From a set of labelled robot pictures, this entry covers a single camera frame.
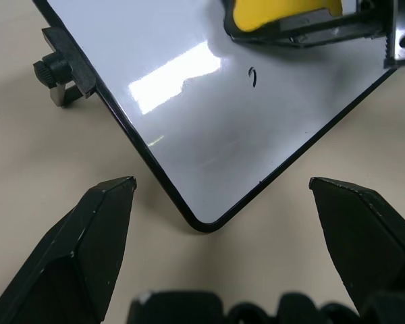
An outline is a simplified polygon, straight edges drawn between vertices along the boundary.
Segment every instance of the tabletop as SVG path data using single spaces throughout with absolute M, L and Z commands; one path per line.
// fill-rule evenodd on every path
M 405 217 L 405 69 L 396 72 L 219 231 L 192 231 L 97 96 L 54 106 L 32 71 L 49 53 L 29 1 L 0 1 L 0 294 L 44 233 L 98 182 L 135 176 L 126 253 L 105 323 L 146 290 L 204 289 L 273 313 L 280 295 L 352 305 L 308 181 L 377 190 Z

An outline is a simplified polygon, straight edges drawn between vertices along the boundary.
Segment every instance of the white board surface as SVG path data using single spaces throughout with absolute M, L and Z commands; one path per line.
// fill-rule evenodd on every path
M 307 50 L 233 43 L 218 0 L 49 4 L 203 223 L 385 73 L 384 39 Z

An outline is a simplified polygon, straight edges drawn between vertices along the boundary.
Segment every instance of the metal clamp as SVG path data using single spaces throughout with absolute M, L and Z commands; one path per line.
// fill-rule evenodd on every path
M 33 64 L 38 80 L 50 89 L 51 99 L 58 107 L 88 98 L 96 87 L 96 76 L 68 34 L 60 28 L 42 29 L 54 53 Z M 75 85 L 66 88 L 74 81 Z

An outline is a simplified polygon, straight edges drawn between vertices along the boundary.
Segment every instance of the metal bracket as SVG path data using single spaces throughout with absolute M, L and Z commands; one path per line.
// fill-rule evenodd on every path
M 54 53 L 33 64 L 38 80 L 50 89 L 51 99 L 58 107 L 93 94 L 96 76 L 68 34 L 56 27 L 42 29 Z M 70 82 L 75 85 L 66 88 Z
M 393 0 L 392 9 L 385 65 L 397 68 L 405 65 L 405 0 Z

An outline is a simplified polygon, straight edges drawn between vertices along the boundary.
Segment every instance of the yellow handle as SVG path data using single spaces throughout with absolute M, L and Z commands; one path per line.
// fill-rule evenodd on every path
M 240 30 L 252 32 L 268 22 L 323 8 L 341 16 L 342 0 L 236 0 L 233 17 Z

